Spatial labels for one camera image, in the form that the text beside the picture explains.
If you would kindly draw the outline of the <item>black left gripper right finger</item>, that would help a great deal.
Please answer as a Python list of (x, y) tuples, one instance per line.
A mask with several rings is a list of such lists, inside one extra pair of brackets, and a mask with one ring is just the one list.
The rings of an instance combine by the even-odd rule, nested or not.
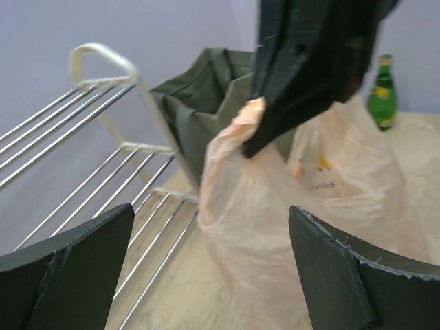
[(439, 266), (392, 253), (304, 208), (289, 235), (313, 329), (439, 328)]

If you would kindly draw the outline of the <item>green fabric grocery bag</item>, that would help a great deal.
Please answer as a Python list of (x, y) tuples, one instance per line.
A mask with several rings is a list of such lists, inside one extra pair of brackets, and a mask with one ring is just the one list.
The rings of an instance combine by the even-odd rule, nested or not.
[(151, 90), (195, 189), (208, 143), (248, 100), (253, 64), (254, 52), (207, 47), (186, 71)]

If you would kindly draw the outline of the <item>banana print plastic bag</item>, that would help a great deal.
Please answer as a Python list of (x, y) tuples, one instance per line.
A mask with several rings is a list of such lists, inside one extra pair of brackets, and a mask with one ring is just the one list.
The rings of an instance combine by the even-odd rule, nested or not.
[(199, 227), (245, 329), (310, 329), (289, 237), (301, 206), (378, 247), (436, 263), (439, 226), (418, 216), (401, 164), (360, 95), (334, 103), (251, 159), (241, 145), (265, 113), (247, 102), (206, 150)]

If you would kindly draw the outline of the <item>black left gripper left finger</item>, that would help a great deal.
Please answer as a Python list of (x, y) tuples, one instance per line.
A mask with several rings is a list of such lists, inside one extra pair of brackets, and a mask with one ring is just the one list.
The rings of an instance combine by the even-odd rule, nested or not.
[(1, 328), (104, 329), (133, 223), (126, 203), (1, 256)]

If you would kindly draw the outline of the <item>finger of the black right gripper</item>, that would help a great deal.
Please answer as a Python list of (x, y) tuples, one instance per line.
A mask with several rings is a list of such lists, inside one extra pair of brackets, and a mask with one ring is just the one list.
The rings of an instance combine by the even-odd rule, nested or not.
[(369, 70), (381, 22), (397, 1), (261, 1), (250, 99), (265, 112), (242, 146), (250, 159), (282, 134), (346, 103)]

